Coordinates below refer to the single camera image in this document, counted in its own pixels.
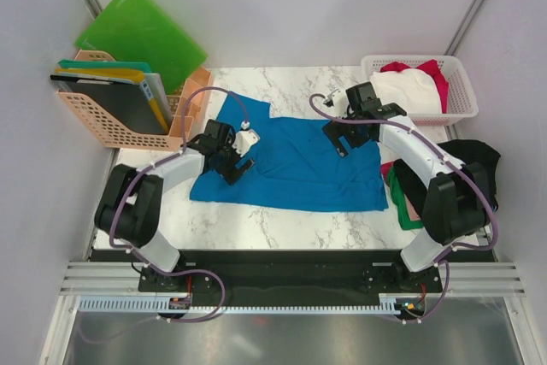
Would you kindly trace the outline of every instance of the gray floor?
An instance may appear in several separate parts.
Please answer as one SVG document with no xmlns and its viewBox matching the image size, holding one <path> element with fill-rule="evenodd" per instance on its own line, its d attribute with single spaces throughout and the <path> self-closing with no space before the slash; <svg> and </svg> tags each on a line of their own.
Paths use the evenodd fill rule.
<svg viewBox="0 0 547 365">
<path fill-rule="evenodd" d="M 85 335 L 100 339 L 145 316 L 87 313 L 77 321 Z M 71 351 L 75 362 L 66 363 L 78 365 L 522 364 L 501 300 L 447 300 L 423 324 L 405 327 L 344 315 L 224 315 L 190 325 L 152 321 L 107 344 L 76 338 Z"/>
</svg>

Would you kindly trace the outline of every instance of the marble surface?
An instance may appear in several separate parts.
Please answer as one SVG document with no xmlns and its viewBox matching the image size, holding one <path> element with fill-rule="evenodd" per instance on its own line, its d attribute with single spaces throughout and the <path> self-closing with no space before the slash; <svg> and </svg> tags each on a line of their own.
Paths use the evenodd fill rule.
<svg viewBox="0 0 547 365">
<path fill-rule="evenodd" d="M 345 90 L 363 81 L 359 67 L 222 68 L 213 70 L 214 84 L 241 95 L 270 102 L 270 115 L 320 118 L 308 103 L 315 92 Z M 207 116 L 215 118 L 226 96 L 215 92 Z M 433 141 L 447 139 L 443 127 L 421 127 Z M 382 162 L 397 155 L 380 145 Z M 118 162 L 139 166 L 165 156 L 147 150 L 121 150 Z M 187 180 L 162 199 L 161 230 L 181 249 L 390 249 L 402 248 L 417 231 L 403 231 L 397 210 L 362 213 L 314 213 L 245 204 L 189 200 L 194 180 Z M 108 237 L 97 235 L 96 249 L 109 248 Z"/>
</svg>

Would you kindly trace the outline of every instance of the black garment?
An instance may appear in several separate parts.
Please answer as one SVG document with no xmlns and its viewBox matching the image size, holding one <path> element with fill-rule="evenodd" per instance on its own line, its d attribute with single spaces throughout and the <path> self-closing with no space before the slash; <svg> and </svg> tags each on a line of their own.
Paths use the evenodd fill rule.
<svg viewBox="0 0 547 365">
<path fill-rule="evenodd" d="M 497 200 L 495 197 L 496 166 L 501 157 L 500 154 L 488 144 L 478 140 L 451 140 L 438 146 L 466 164 L 477 162 L 485 168 L 488 174 L 490 191 L 488 201 L 492 208 L 497 209 Z M 416 210 L 416 213 L 421 217 L 421 212 L 426 202 L 427 188 L 421 182 L 420 177 L 403 160 L 397 160 L 393 163 L 393 171 L 404 194 Z"/>
</svg>

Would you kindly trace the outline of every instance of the folded blue fabric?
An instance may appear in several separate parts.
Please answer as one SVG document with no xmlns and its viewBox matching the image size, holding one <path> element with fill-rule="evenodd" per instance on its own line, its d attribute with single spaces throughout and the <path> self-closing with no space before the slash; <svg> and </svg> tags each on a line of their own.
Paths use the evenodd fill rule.
<svg viewBox="0 0 547 365">
<path fill-rule="evenodd" d="M 386 209 L 379 148 L 369 141 L 342 158 L 321 128 L 323 120 L 270 118 L 270 104 L 241 97 L 260 142 L 242 159 L 256 164 L 234 185 L 216 172 L 201 175 L 190 200 L 244 203 L 304 211 Z M 217 120 L 241 124 L 243 113 L 228 97 Z"/>
</svg>

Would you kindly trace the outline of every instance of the orange basket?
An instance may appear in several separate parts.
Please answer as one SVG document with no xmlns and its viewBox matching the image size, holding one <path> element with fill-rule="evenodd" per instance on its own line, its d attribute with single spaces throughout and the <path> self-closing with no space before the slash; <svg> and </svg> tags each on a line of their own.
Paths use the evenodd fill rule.
<svg viewBox="0 0 547 365">
<path fill-rule="evenodd" d="M 94 62 L 114 61 L 111 55 L 98 50 L 80 50 L 75 60 Z M 129 130 L 108 111 L 84 94 L 57 90 L 57 96 L 65 102 L 105 147 L 176 151 L 182 145 L 182 109 L 186 99 L 197 89 L 211 85 L 212 81 L 213 76 L 211 72 L 204 68 L 199 68 L 186 79 L 185 83 L 173 95 L 167 96 L 169 108 L 171 109 L 171 113 L 173 113 L 173 123 L 171 124 L 169 134 L 165 136 L 140 134 Z M 200 132 L 205 120 L 205 109 L 208 102 L 209 91 L 200 93 L 192 99 L 185 118 L 185 132 L 188 139 Z"/>
</svg>

